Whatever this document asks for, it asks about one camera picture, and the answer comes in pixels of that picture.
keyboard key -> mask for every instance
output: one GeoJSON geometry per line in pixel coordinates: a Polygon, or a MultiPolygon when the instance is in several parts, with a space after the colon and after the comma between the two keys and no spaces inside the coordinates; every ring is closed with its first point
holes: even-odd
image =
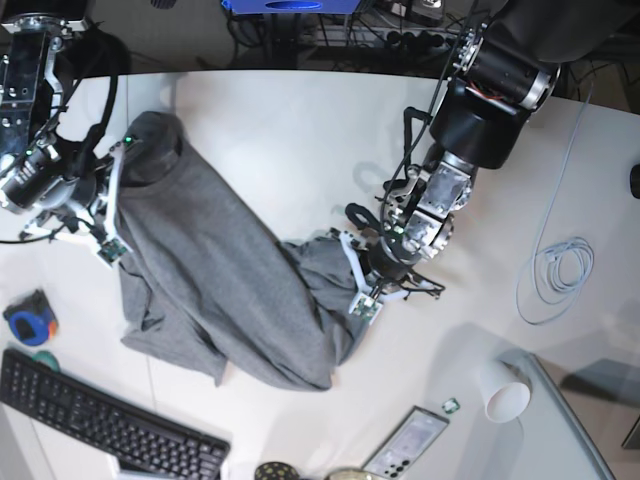
{"type": "Polygon", "coordinates": [[[209,455],[208,453],[201,453],[200,455],[198,455],[198,458],[205,462],[211,462],[215,464],[220,463],[220,459],[218,457],[214,457],[213,455],[209,455]]]}
{"type": "Polygon", "coordinates": [[[209,470],[215,470],[217,467],[213,463],[202,461],[200,462],[200,467],[208,468],[209,470]]]}

tape measure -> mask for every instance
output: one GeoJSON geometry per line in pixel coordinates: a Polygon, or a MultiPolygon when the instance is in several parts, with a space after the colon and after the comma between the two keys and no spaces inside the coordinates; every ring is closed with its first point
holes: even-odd
{"type": "Polygon", "coordinates": [[[42,345],[58,330],[58,322],[42,290],[22,299],[4,312],[11,333],[24,345],[42,345]]]}

blue box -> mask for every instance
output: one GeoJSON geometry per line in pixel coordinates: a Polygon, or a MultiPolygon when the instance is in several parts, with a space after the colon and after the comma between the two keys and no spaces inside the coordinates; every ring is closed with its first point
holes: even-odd
{"type": "Polygon", "coordinates": [[[223,5],[238,15],[251,13],[351,14],[360,0],[225,0],[223,5]]]}

black keyboard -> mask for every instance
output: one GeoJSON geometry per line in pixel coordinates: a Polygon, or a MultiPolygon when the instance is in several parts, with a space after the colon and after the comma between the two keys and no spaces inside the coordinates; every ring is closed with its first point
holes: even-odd
{"type": "Polygon", "coordinates": [[[215,480],[230,448],[223,440],[56,373],[17,350],[4,352],[0,401],[123,462],[171,478],[215,480]]]}

white cable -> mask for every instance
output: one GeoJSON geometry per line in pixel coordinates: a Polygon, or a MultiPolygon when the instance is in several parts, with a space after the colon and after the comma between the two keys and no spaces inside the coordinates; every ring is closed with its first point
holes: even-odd
{"type": "Polygon", "coordinates": [[[560,175],[558,176],[556,188],[553,192],[553,196],[551,197],[551,201],[549,202],[549,206],[547,207],[547,212],[545,213],[540,231],[538,232],[538,237],[536,239],[535,246],[533,247],[533,253],[527,264],[525,264],[524,268],[520,272],[520,275],[518,275],[518,281],[515,288],[516,309],[518,310],[520,318],[522,318],[529,325],[544,325],[546,323],[557,320],[565,313],[567,313],[569,309],[573,307],[573,305],[575,305],[575,303],[577,302],[578,297],[580,296],[580,291],[589,278],[589,275],[591,275],[591,270],[593,269],[593,250],[591,249],[589,242],[580,237],[572,237],[565,242],[556,243],[555,245],[551,245],[550,247],[538,251],[540,248],[540,241],[542,240],[544,229],[547,226],[547,221],[549,220],[549,215],[551,214],[551,209],[553,208],[556,196],[558,195],[558,190],[560,189],[560,184],[562,183],[562,178],[564,177],[564,173],[567,169],[567,163],[569,162],[569,157],[571,156],[573,142],[575,141],[576,134],[578,133],[578,128],[580,127],[580,123],[582,122],[583,114],[587,108],[587,105],[589,104],[589,101],[591,100],[592,93],[593,84],[591,85],[589,94],[587,95],[587,99],[582,104],[582,107],[580,107],[580,111],[578,112],[576,125],[573,129],[573,133],[571,134],[571,138],[569,139],[569,145],[567,146],[567,150],[564,155],[564,161],[562,163],[562,168],[560,169],[560,175]],[[574,280],[566,281],[563,280],[560,275],[560,266],[562,264],[562,261],[570,255],[573,256],[573,258],[576,260],[579,273],[574,280]],[[558,313],[539,321],[532,321],[524,315],[522,309],[520,308],[518,291],[520,289],[520,281],[522,280],[522,276],[527,267],[531,268],[531,281],[533,283],[536,294],[538,295],[538,299],[549,306],[564,305],[564,308],[562,308],[558,313]],[[542,280],[544,288],[541,288],[540,281],[538,280],[539,277],[542,280]],[[549,299],[550,294],[554,296],[555,300],[549,299]]]}

